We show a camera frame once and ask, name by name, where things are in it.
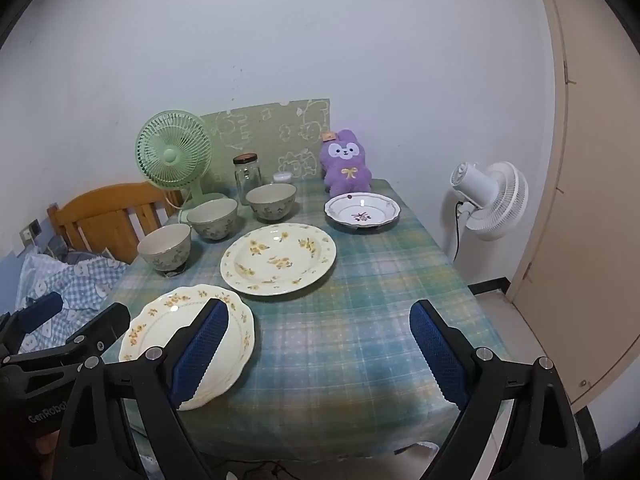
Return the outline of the scalloped yellow flower plate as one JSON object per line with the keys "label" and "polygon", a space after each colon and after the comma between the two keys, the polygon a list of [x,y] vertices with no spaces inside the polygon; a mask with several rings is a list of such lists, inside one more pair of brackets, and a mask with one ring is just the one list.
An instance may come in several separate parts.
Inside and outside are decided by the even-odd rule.
{"label": "scalloped yellow flower plate", "polygon": [[200,408],[227,392],[240,378],[255,344],[253,312],[240,296],[219,286],[181,286],[147,304],[130,322],[122,338],[118,358],[137,359],[151,347],[163,347],[180,328],[191,324],[211,299],[222,301],[229,311],[229,324],[213,361],[207,367],[194,397],[179,406],[181,411]]}

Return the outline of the grey floral bowl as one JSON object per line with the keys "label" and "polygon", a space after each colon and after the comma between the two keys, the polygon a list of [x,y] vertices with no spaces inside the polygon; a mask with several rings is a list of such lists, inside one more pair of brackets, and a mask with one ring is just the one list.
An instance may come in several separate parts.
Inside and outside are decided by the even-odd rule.
{"label": "grey floral bowl", "polygon": [[279,221],[291,212],[296,193],[295,185],[271,183],[253,188],[245,198],[258,219]]}
{"label": "grey floral bowl", "polygon": [[185,223],[162,226],[140,240],[138,255],[156,272],[179,273],[190,257],[191,235],[192,229]]}
{"label": "grey floral bowl", "polygon": [[196,206],[186,215],[186,220],[201,238],[216,242],[232,233],[238,218],[238,207],[238,202],[233,198],[217,198]]}

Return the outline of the round yellow flower deep plate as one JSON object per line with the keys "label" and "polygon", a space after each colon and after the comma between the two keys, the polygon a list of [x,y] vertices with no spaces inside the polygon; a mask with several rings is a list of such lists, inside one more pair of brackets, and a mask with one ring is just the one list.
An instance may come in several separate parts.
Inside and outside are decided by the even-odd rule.
{"label": "round yellow flower deep plate", "polygon": [[336,245],[316,226],[279,223],[242,235],[224,251],[220,273],[237,292],[279,296],[304,289],[332,269]]}

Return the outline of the white plate red flower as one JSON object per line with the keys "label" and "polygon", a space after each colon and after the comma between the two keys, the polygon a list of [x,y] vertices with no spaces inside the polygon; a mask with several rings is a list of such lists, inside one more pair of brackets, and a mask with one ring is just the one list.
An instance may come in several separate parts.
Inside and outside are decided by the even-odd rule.
{"label": "white plate red flower", "polygon": [[330,198],[324,212],[334,222],[352,229],[374,229],[394,223],[401,208],[394,200],[371,192],[346,193]]}

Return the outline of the blue checkered bedding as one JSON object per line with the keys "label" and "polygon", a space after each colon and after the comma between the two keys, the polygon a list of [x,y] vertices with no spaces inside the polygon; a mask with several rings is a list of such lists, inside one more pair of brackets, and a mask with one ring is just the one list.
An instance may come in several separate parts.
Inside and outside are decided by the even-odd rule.
{"label": "blue checkered bedding", "polygon": [[14,312],[56,292],[63,307],[34,332],[25,336],[22,353],[46,350],[65,344],[66,339],[94,318],[128,264],[92,256],[65,263],[35,250],[1,259],[1,311]]}

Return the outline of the wooden bed headboard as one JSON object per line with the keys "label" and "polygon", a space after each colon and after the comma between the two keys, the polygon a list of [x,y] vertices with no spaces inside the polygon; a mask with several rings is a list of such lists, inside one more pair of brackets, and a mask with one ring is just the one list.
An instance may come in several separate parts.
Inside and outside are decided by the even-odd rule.
{"label": "wooden bed headboard", "polygon": [[160,227],[157,208],[171,218],[182,203],[180,192],[166,193],[148,182],[119,183],[81,194],[63,207],[52,204],[47,214],[70,248],[95,254],[107,249],[116,260],[132,263],[142,237]]}

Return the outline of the plaid green tablecloth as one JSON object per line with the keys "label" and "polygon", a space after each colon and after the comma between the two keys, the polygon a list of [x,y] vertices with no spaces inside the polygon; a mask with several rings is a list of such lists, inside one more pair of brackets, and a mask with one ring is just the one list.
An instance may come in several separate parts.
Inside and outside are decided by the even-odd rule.
{"label": "plaid green tablecloth", "polygon": [[247,297],[256,344],[239,380],[182,414],[198,448],[234,460],[367,457],[445,440],[458,410],[440,393],[409,328],[431,301],[475,347],[506,347],[410,209],[354,231],[326,220],[317,179],[297,183],[292,219],[329,233],[329,274],[299,292]]}

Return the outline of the beige door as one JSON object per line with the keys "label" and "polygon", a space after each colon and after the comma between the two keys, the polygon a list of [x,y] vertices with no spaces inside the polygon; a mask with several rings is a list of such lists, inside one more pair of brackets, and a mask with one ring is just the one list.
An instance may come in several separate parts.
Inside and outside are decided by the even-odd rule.
{"label": "beige door", "polygon": [[555,110],[508,296],[580,410],[639,354],[639,55],[605,0],[542,0]]}

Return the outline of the white standing fan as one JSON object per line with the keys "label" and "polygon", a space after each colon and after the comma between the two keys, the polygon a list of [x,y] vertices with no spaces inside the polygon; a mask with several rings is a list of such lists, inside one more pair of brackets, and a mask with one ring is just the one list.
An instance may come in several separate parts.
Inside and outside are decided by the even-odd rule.
{"label": "white standing fan", "polygon": [[451,173],[450,185],[457,195],[452,261],[458,258],[464,230],[484,242],[500,240],[520,223],[528,205],[526,177],[510,162],[486,168],[462,162]]}

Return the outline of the green desk fan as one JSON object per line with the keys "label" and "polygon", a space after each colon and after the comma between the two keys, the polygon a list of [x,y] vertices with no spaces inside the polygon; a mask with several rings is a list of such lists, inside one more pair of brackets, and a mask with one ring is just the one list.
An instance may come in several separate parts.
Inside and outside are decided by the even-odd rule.
{"label": "green desk fan", "polygon": [[139,170],[152,185],[163,191],[188,192],[183,204],[177,206],[180,222],[186,222],[189,211],[196,206],[224,197],[202,189],[213,148],[200,116],[186,110],[155,114],[138,133],[134,156]]}

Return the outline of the glass jar dark lid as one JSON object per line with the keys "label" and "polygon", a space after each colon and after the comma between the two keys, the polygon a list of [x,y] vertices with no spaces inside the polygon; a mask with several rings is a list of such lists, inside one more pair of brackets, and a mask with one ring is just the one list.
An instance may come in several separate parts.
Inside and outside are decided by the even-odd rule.
{"label": "glass jar dark lid", "polygon": [[244,153],[233,159],[236,190],[242,205],[247,205],[247,193],[262,186],[262,172],[256,153]]}

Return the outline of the small white lidded container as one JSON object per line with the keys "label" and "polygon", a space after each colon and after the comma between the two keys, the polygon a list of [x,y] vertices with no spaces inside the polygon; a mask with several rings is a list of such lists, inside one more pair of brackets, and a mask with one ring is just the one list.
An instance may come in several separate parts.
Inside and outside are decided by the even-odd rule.
{"label": "small white lidded container", "polygon": [[291,183],[293,176],[288,171],[277,172],[272,176],[273,183]]}

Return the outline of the purple plush bunny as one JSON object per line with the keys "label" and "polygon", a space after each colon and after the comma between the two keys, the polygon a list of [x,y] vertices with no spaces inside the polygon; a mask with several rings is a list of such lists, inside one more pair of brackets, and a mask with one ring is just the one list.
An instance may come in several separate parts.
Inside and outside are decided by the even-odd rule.
{"label": "purple plush bunny", "polygon": [[343,129],[323,133],[321,139],[320,164],[329,196],[370,192],[372,174],[366,164],[366,150],[356,134]]}

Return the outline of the green patterned board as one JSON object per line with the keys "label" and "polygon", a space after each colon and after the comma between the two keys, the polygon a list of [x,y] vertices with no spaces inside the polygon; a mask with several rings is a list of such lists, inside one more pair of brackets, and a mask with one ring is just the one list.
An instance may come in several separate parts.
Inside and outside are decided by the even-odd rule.
{"label": "green patterned board", "polygon": [[233,159],[255,153],[265,183],[277,172],[295,180],[320,174],[321,135],[330,130],[330,101],[310,99],[222,110],[203,117],[213,156],[202,181],[205,192],[236,191]]}

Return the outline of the wall power socket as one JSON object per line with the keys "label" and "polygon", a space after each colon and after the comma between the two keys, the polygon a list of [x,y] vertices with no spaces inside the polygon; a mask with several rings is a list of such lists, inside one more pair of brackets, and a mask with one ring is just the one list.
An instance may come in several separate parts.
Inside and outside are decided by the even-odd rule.
{"label": "wall power socket", "polygon": [[36,244],[36,239],[41,234],[41,232],[42,229],[40,226],[40,222],[35,219],[32,220],[32,222],[29,222],[29,224],[23,229],[21,229],[18,235],[20,236],[23,246],[28,247],[30,245]]}

